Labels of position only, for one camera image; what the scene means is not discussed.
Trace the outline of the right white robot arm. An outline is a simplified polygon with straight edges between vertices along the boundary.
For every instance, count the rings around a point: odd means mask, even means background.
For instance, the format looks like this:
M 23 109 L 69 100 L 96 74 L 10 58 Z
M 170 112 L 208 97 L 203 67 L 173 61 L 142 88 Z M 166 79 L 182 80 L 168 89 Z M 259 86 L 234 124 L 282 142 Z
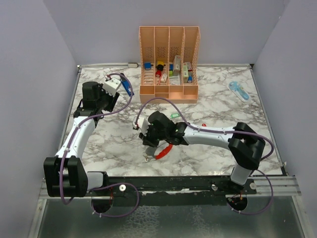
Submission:
M 202 144 L 229 150 L 237 163 L 227 182 L 228 190 L 234 194 L 245 189 L 248 177 L 260 165 L 265 148 L 264 138 L 242 122 L 215 130 L 185 122 L 174 123 L 156 111 L 147 119 L 135 117 L 132 125 L 135 130 L 140 130 L 139 138 L 145 146 L 155 148 L 165 141 L 175 146 Z

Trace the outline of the red handled key organizer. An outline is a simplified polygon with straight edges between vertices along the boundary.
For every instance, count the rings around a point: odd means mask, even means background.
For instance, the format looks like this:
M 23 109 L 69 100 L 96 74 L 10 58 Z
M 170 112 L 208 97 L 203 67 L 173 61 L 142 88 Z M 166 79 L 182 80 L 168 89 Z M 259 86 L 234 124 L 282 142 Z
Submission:
M 145 150 L 145 161 L 149 162 L 151 160 L 160 160 L 161 158 L 165 157 L 172 148 L 173 145 L 167 142 L 164 142 L 157 147 L 148 147 Z

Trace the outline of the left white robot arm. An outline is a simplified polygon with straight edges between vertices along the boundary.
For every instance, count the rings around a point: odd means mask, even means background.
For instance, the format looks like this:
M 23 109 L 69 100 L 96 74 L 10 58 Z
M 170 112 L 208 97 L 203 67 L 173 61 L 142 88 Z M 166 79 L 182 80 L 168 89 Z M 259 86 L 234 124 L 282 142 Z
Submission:
M 113 78 L 82 85 L 82 95 L 73 114 L 73 126 L 60 150 L 44 161 L 44 172 L 50 197 L 84 197 L 88 190 L 97 195 L 109 191 L 104 172 L 86 172 L 81 159 L 89 137 L 97 127 L 102 111 L 112 112 L 119 97 L 120 80 Z

